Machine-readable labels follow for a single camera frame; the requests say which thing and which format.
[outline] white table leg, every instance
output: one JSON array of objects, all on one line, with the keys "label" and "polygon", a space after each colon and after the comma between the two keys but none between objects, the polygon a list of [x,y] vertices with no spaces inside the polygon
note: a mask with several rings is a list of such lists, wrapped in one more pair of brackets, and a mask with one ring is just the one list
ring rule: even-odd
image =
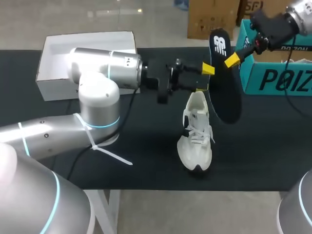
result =
[{"label": "white table leg", "polygon": [[120,202],[120,190],[111,190],[108,204],[109,207],[111,208],[112,216],[116,226],[118,224],[119,202]]},{"label": "white table leg", "polygon": [[91,200],[104,234],[117,234],[120,190],[111,190],[108,204],[103,190],[84,190]]}]

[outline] cable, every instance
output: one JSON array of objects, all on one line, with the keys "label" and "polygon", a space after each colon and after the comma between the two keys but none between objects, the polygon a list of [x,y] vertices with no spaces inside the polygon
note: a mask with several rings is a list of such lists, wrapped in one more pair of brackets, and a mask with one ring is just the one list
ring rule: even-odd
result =
[{"label": "cable", "polygon": [[[292,46],[291,46],[291,50],[289,52],[289,55],[288,55],[288,58],[287,58],[287,61],[286,61],[286,65],[285,65],[285,71],[287,70],[288,68],[288,64],[289,64],[289,61],[291,60],[291,56],[292,56],[292,53],[293,53],[293,47],[296,43],[296,36],[294,36],[293,40],[292,40]],[[302,112],[298,107],[296,107],[293,102],[290,100],[289,96],[288,96],[288,93],[287,93],[287,88],[286,88],[286,85],[285,85],[285,76],[283,76],[283,84],[284,84],[284,91],[285,91],[285,97],[286,97],[286,100],[288,102],[288,104],[295,110],[297,111],[302,117],[304,118],[312,118],[312,116]]]},{"label": "cable", "polygon": [[68,101],[68,105],[67,105],[67,108],[66,108],[66,111],[65,111],[65,115],[69,115],[69,111],[70,111],[70,109],[72,108],[72,103],[73,103],[73,99],[70,99],[69,101]]},{"label": "cable", "polygon": [[[95,142],[95,144],[100,144],[104,141],[107,141],[109,140],[110,138],[114,137],[116,134],[118,134],[122,129],[123,127],[125,126],[126,122],[127,122],[127,119],[129,117],[129,114],[130,114],[130,111],[131,111],[131,108],[132,108],[132,104],[133,104],[133,101],[135,99],[135,96],[136,96],[136,92],[137,92],[138,89],[134,90],[132,96],[131,96],[131,100],[130,100],[130,103],[129,103],[129,107],[128,107],[128,110],[127,110],[127,113],[126,113],[126,116],[125,116],[125,119],[123,120],[123,122],[118,126],[118,128],[112,132],[111,134],[109,134],[108,136],[104,136],[102,137],[101,139],[99,139],[97,142]],[[88,147],[84,148],[83,150],[81,150],[79,152],[79,154],[77,154],[73,164],[72,164],[72,167],[68,173],[68,176],[67,176],[67,180],[70,180],[70,178],[72,177],[72,174],[73,174],[73,171],[75,169],[75,166],[77,164],[77,162],[79,161],[79,159],[83,156],[83,154],[85,152],[87,152],[88,150],[90,150],[92,148],[92,145],[90,144]]]}]

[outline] black tablecloth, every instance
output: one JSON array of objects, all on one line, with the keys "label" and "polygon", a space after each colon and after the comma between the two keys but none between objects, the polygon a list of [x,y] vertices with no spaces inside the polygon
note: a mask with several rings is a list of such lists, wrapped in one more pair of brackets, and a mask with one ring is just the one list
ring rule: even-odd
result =
[{"label": "black tablecloth", "polygon": [[[65,114],[69,101],[44,102],[35,83],[40,53],[0,52],[0,126]],[[209,58],[209,49],[203,47],[145,48],[138,53],[143,59],[163,59],[160,76],[167,75],[161,67],[175,58],[193,63]],[[182,75],[185,81],[199,78]],[[143,90],[119,139],[107,147],[133,166],[89,151],[78,162],[72,182],[83,189],[284,191],[312,168],[312,119],[301,117],[284,96],[243,94],[242,117],[234,125],[222,123],[210,108],[216,141],[212,163],[203,177],[191,175],[176,150],[188,97],[188,92],[176,92],[168,105],[159,105],[155,92]],[[312,115],[312,97],[291,99]],[[121,97],[122,117],[129,100],[130,95]],[[79,112],[76,100],[70,112]],[[55,171],[66,177],[78,152],[57,156]],[[42,163],[50,167],[52,159]]]}]

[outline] white cable tie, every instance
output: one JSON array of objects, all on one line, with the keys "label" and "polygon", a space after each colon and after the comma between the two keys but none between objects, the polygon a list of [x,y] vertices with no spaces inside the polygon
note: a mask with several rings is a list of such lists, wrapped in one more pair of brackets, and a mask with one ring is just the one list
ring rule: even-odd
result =
[{"label": "white cable tie", "polygon": [[84,130],[86,131],[86,133],[87,133],[87,135],[88,135],[88,138],[89,138],[89,140],[90,140],[90,143],[91,143],[91,145],[92,145],[92,149],[93,149],[93,150],[101,151],[101,152],[103,152],[103,153],[105,153],[105,154],[107,154],[107,155],[109,155],[109,156],[112,156],[113,158],[115,158],[115,159],[117,159],[117,160],[119,160],[119,161],[121,161],[121,162],[127,164],[127,165],[130,165],[130,166],[133,165],[132,162],[129,162],[129,161],[123,159],[122,157],[119,157],[118,155],[115,155],[115,154],[113,154],[112,152],[109,152],[108,150],[104,150],[104,149],[98,147],[98,146],[95,144],[95,142],[94,142],[94,140],[93,140],[93,138],[92,138],[92,135],[91,135],[91,133],[90,133],[90,131],[89,131],[89,129],[88,129],[88,126],[86,125],[86,123],[84,122],[84,120],[81,118],[81,116],[80,116],[78,113],[74,113],[73,115],[76,116],[76,117],[79,119],[79,121],[80,121],[80,123],[82,124]]}]

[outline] black insole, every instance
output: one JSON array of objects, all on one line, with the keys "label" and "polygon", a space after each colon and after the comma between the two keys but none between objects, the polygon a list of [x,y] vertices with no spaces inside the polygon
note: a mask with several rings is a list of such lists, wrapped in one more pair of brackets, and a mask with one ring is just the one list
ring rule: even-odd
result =
[{"label": "black insole", "polygon": [[209,79],[209,96],[214,111],[225,123],[236,123],[241,115],[242,102],[232,69],[224,61],[231,55],[231,41],[223,29],[213,30],[209,36],[211,66],[214,76]]}]

